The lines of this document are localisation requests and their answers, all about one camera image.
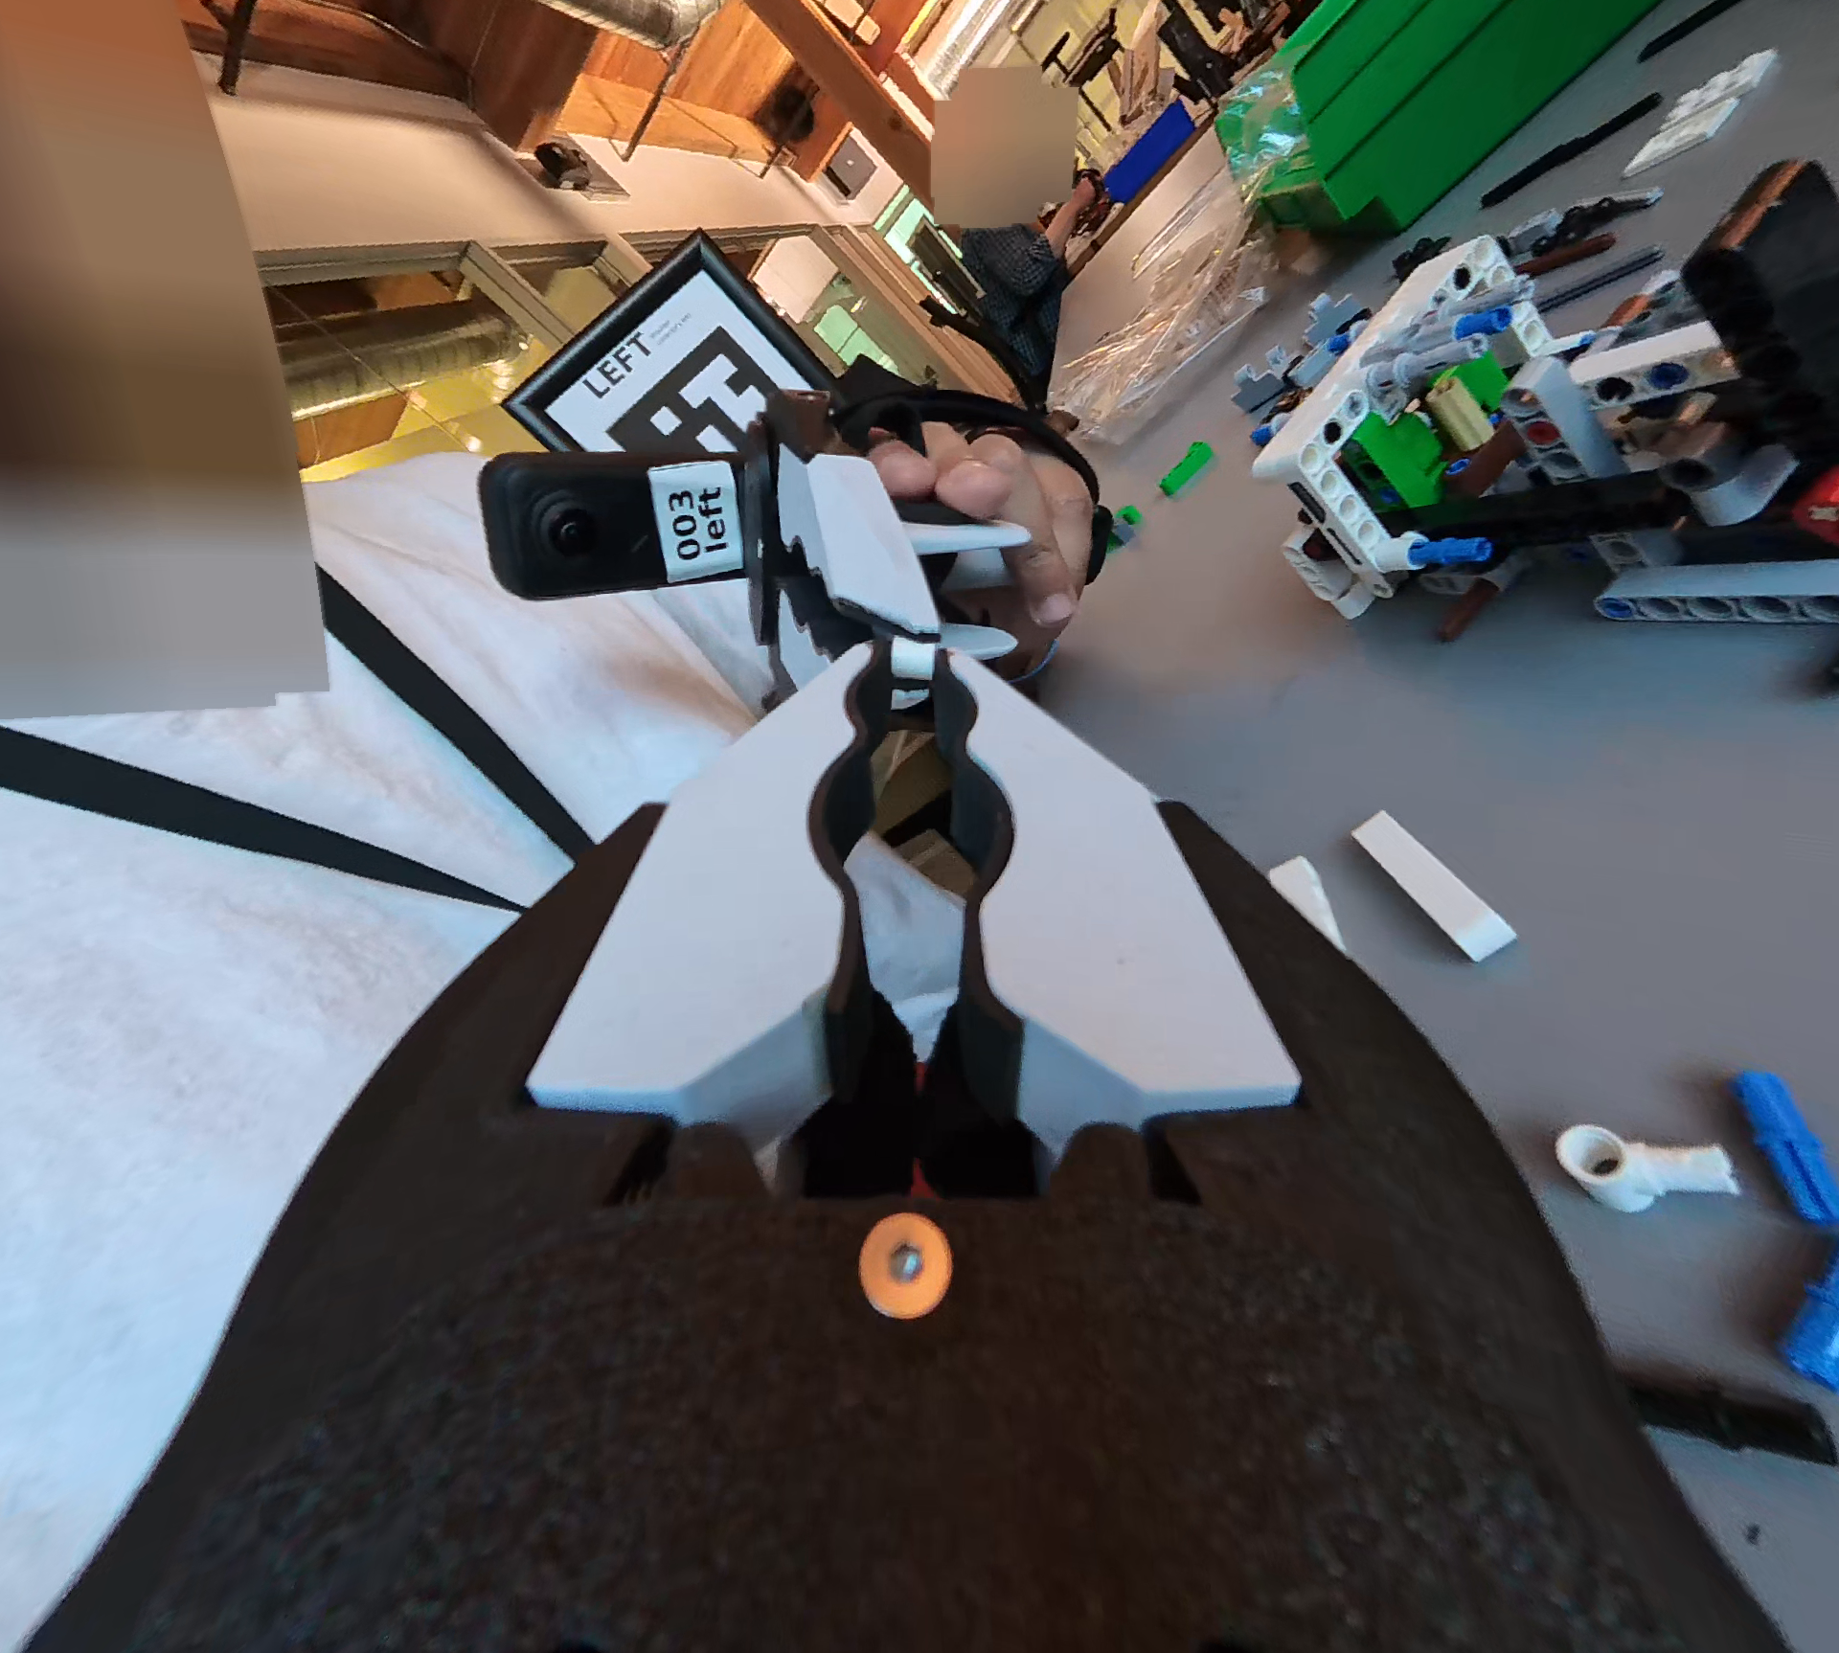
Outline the black lego connector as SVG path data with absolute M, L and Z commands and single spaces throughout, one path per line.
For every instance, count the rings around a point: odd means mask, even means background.
M 1709 1442 L 1733 1454 L 1768 1454 L 1812 1466 L 1838 1466 L 1836 1436 L 1824 1414 L 1798 1398 L 1693 1384 L 1649 1370 L 1619 1372 L 1625 1394 L 1649 1430 Z

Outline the small white lego plate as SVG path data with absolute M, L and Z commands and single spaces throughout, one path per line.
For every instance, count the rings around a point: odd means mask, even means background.
M 1661 129 L 1625 164 L 1623 178 L 1633 180 L 1715 139 L 1733 121 L 1741 103 L 1772 75 L 1778 61 L 1780 51 L 1758 51 L 1733 69 L 1691 87 L 1669 109 Z

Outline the person's left hand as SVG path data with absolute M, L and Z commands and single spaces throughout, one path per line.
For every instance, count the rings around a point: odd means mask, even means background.
M 924 443 L 916 451 L 887 429 L 871 433 L 869 454 L 895 500 L 932 500 L 1028 530 L 1024 544 L 1002 550 L 1002 584 L 950 596 L 964 617 L 1016 639 L 1016 649 L 992 667 L 1010 681 L 1026 681 L 1048 663 L 1079 611 L 1093 552 L 1091 490 L 1065 458 L 1010 433 L 970 439 L 928 421 Z

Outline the white lego pin connector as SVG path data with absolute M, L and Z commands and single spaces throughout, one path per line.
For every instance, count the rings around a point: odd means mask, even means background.
M 1731 1154 L 1715 1144 L 1649 1144 L 1576 1122 L 1556 1136 L 1554 1156 L 1586 1194 L 1621 1213 L 1643 1213 L 1673 1196 L 1743 1194 Z

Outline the blue storage bin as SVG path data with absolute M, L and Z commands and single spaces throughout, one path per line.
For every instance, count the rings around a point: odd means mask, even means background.
M 1198 129 L 1181 95 L 1171 99 L 1103 176 L 1117 206 L 1135 200 Z

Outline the partly built lego truck model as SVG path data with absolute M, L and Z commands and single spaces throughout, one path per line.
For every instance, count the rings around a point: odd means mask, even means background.
M 1282 552 L 1353 619 L 1417 584 L 1459 637 L 1534 562 L 1633 625 L 1836 625 L 1838 202 L 1766 164 L 1681 268 L 1558 335 L 1494 238 L 1419 262 L 1254 429 Z

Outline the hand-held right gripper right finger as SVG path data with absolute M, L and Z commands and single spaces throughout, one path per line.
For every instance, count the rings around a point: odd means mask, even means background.
M 1093 1124 L 1278 1108 L 1300 1066 L 1163 802 L 972 657 L 932 677 L 976 870 L 954 1037 L 978 1108 L 1061 1154 Z

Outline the white lego slope tile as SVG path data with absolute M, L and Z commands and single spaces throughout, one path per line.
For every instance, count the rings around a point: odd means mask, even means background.
M 1518 941 L 1506 917 L 1393 814 L 1371 814 L 1353 840 L 1469 959 L 1486 961 Z
M 1341 953 L 1349 953 L 1324 878 L 1312 860 L 1302 854 L 1284 860 L 1268 872 L 1268 880 L 1328 941 Z

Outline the clear plastic bag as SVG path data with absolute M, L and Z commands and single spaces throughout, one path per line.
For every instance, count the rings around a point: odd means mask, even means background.
M 1282 272 L 1262 200 L 1288 168 L 1288 156 L 1262 154 L 1185 196 L 1137 248 L 1123 319 L 1089 347 L 1075 347 L 1073 317 L 1061 313 L 1050 407 L 1075 421 L 1079 439 L 1135 437 L 1165 391 L 1266 305 Z
M 1238 79 L 1214 131 L 1248 210 L 1276 230 L 1322 228 L 1324 188 L 1294 77 L 1280 57 Z

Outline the blue lego pin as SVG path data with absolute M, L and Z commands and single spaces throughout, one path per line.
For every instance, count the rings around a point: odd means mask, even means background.
M 1838 1180 L 1828 1152 L 1810 1126 L 1784 1076 L 1747 1068 L 1733 1076 L 1733 1092 L 1753 1128 L 1784 1200 L 1810 1225 L 1838 1227 Z
M 1786 1327 L 1780 1353 L 1806 1380 L 1838 1390 L 1838 1255 L 1806 1285 L 1806 1295 Z

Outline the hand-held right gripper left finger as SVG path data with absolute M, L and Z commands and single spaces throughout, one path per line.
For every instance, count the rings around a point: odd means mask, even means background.
M 877 1019 L 847 862 L 891 693 L 891 651 L 855 647 L 678 788 L 531 1066 L 537 1104 L 762 1148 L 861 1094 Z

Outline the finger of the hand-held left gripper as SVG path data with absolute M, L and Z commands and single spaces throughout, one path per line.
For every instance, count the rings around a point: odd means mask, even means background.
M 875 462 L 857 452 L 783 452 L 783 542 L 803 550 L 805 560 L 869 550 L 934 560 L 1004 552 L 1028 540 L 1030 530 L 1008 520 L 905 518 Z
M 841 631 L 819 631 L 813 621 L 803 623 L 807 639 L 825 653 L 841 653 L 863 635 L 887 641 L 899 635 L 936 639 L 940 653 L 964 653 L 978 659 L 1000 659 L 1018 647 L 1016 635 L 1006 629 L 946 621 L 940 615 L 924 560 L 908 552 L 889 558 L 869 550 L 805 560 L 803 550 L 789 548 L 787 560 L 803 566 L 799 580 L 817 584 L 829 607 L 843 621 Z M 996 582 L 1004 570 L 1002 552 L 936 560 L 946 562 L 948 576 L 968 564 L 972 580 L 980 582 Z

